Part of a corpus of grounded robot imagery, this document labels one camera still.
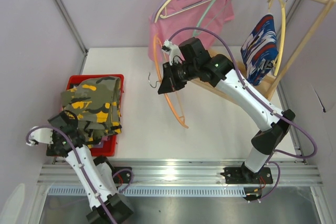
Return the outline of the orange hanger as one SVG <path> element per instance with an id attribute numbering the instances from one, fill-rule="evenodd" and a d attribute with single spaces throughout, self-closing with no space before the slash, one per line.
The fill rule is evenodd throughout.
<path id="1" fill-rule="evenodd" d="M 156 89 L 156 88 L 159 87 L 159 85 L 163 81 L 163 71 L 161 70 L 161 67 L 159 66 L 158 55 L 162 55 L 163 59 L 165 59 L 165 60 L 168 60 L 168 57 L 167 57 L 167 53 L 164 53 L 164 52 L 159 53 L 158 52 L 159 46 L 162 47 L 163 43 L 161 42 L 161 40 L 159 39 L 157 34 L 154 35 L 152 41 L 153 41 L 152 42 L 153 43 L 152 48 L 153 48 L 154 65 L 155 65 L 155 71 L 156 71 L 156 75 L 157 75 L 158 79 L 156 80 L 155 84 L 152 84 L 151 83 L 151 73 L 149 72 L 148 83 L 149 83 L 151 88 Z M 176 108 L 174 107 L 169 95 L 164 94 L 164 98 L 165 98 L 171 112 L 173 113 L 175 119 L 180 124 L 180 126 L 182 126 L 185 129 L 188 129 L 189 127 L 185 123 L 185 114 L 184 114 L 184 110 L 183 110 L 183 106 L 182 106 L 182 103 L 181 103 L 180 96 L 179 96 L 177 91 L 174 91 L 173 93 L 175 94 L 175 97 L 177 99 L 178 107 L 180 108 L 180 112 L 181 112 L 180 114 L 177 112 Z"/>

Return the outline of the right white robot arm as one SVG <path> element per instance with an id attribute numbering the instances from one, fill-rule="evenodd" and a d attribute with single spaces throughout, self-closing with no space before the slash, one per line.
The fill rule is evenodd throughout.
<path id="1" fill-rule="evenodd" d="M 247 159 L 239 168 L 239 179 L 250 183 L 263 169 L 275 147 L 288 133 L 295 114 L 269 104 L 269 101 L 249 85 L 228 57 L 212 56 L 198 38 L 191 38 L 180 45 L 166 40 L 162 51 L 169 54 L 169 61 L 162 65 L 163 78 L 159 94 L 178 91 L 188 81 L 199 79 L 216 90 L 230 96 L 253 119 L 258 133 Z"/>

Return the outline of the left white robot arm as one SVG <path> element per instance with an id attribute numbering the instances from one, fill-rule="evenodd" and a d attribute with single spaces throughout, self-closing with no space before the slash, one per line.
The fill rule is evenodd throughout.
<path id="1" fill-rule="evenodd" d="M 64 157 L 81 182 L 91 211 L 89 223 L 123 223 L 133 209 L 127 198 L 118 192 L 112 178 L 112 166 L 106 158 L 92 158 L 86 138 L 78 122 L 62 111 L 48 119 L 53 130 L 53 145 L 58 156 Z"/>

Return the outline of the cream hanger right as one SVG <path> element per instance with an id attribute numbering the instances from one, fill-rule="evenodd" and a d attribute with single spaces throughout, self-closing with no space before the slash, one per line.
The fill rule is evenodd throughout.
<path id="1" fill-rule="evenodd" d="M 282 61 L 282 55 L 283 55 L 283 49 L 284 49 L 284 43 L 285 43 L 285 36 L 286 36 L 286 3 L 283 0 L 277 0 L 280 5 L 281 9 L 281 27 L 280 27 L 280 43 L 279 43 L 279 49 L 278 49 L 278 56 L 275 60 L 274 64 L 274 76 L 276 77 L 278 75 L 281 61 Z M 274 0 L 268 0 L 268 11 L 270 12 L 271 7 L 274 3 Z"/>

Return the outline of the pink t-shirt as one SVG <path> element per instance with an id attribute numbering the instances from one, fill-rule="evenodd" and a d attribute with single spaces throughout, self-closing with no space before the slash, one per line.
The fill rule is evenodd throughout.
<path id="1" fill-rule="evenodd" d="M 158 35 L 161 42 L 164 42 L 177 30 L 184 27 L 202 27 L 216 34 L 221 33 L 224 24 L 235 18 L 231 0 L 217 0 L 210 9 L 207 9 L 209 4 L 194 7 L 170 18 L 160 19 L 154 24 L 150 22 L 151 17 L 149 17 L 149 58 L 154 60 L 152 40 L 155 34 Z"/>

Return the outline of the blue red white shorts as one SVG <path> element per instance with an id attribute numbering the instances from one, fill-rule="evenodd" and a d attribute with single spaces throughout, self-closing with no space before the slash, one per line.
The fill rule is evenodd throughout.
<path id="1" fill-rule="evenodd" d="M 243 43 L 240 53 L 247 81 L 257 86 L 274 66 L 278 56 L 274 17 L 266 14 Z"/>

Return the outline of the wooden clothes rack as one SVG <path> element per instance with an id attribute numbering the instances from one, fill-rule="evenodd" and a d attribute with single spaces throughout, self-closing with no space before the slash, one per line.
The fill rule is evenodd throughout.
<path id="1" fill-rule="evenodd" d="M 302 7 L 305 7 L 308 1 L 315 2 L 312 5 L 313 7 L 319 4 L 323 5 L 315 20 L 312 19 L 310 14 L 308 18 L 301 16 L 303 14 Z M 285 15 L 286 36 L 283 40 L 284 53 L 279 73 L 276 76 L 266 77 L 261 85 L 256 87 L 267 100 L 272 101 L 274 96 L 279 96 L 277 88 L 280 85 L 280 81 L 297 60 L 333 7 L 335 7 L 335 0 L 293 0 L 292 4 L 290 4 Z"/>

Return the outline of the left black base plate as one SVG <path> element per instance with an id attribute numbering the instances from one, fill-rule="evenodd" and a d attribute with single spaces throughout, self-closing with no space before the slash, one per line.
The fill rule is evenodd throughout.
<path id="1" fill-rule="evenodd" d="M 131 173 L 127 169 L 131 167 L 114 167 L 112 169 L 112 178 L 116 184 L 127 184 L 131 180 Z"/>

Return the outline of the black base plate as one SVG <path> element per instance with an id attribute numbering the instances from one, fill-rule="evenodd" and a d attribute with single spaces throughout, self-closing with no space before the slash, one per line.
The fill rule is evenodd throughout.
<path id="1" fill-rule="evenodd" d="M 268 167 L 263 167 L 260 172 L 256 174 L 243 174 L 241 167 L 225 167 L 223 172 L 220 173 L 225 178 L 227 184 L 272 184 L 273 177 L 271 170 Z"/>
<path id="2" fill-rule="evenodd" d="M 131 173 L 127 169 L 131 167 L 114 167 L 112 169 L 112 178 L 116 184 L 127 184 L 131 180 Z"/>

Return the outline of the aluminium mounting rail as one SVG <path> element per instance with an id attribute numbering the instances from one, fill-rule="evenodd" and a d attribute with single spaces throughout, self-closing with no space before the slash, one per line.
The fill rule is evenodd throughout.
<path id="1" fill-rule="evenodd" d="M 220 175 L 225 167 L 238 167 L 237 160 L 192 159 L 110 159 L 114 167 L 131 167 L 133 186 L 222 186 Z M 299 161 L 278 161 L 271 164 L 273 178 L 280 178 L 279 185 L 286 187 L 322 186 L 316 165 Z M 37 179 L 38 185 L 79 185 L 73 169 L 64 161 L 44 164 Z"/>

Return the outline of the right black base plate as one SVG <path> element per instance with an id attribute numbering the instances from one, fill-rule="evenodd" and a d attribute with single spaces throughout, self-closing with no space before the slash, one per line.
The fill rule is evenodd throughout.
<path id="1" fill-rule="evenodd" d="M 272 184 L 273 177 L 271 170 L 268 167 L 263 167 L 260 172 L 256 174 L 243 174 L 241 167 L 225 167 L 223 172 L 220 173 L 225 178 L 227 184 Z"/>

